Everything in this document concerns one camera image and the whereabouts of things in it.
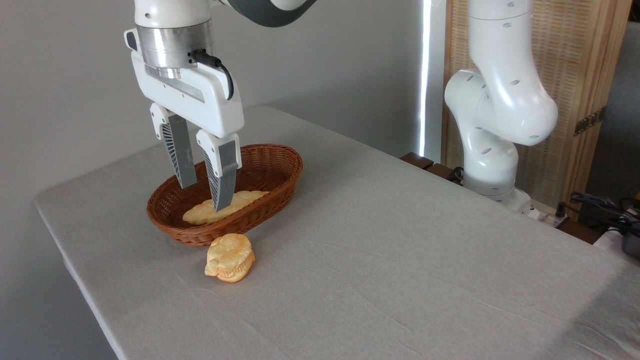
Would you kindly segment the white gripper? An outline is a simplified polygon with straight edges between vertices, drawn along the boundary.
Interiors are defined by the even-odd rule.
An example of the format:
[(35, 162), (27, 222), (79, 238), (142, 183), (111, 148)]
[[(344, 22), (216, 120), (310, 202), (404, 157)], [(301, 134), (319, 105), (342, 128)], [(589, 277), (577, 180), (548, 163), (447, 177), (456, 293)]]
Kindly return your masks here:
[(156, 137), (163, 141), (182, 189), (198, 182), (187, 121), (201, 128), (196, 133), (205, 155), (205, 168), (214, 210), (231, 205), (242, 152), (236, 134), (245, 125), (242, 100), (236, 91), (227, 99), (223, 71), (205, 64), (183, 68), (180, 79), (150, 74), (142, 55), (131, 52), (142, 93), (150, 107)]

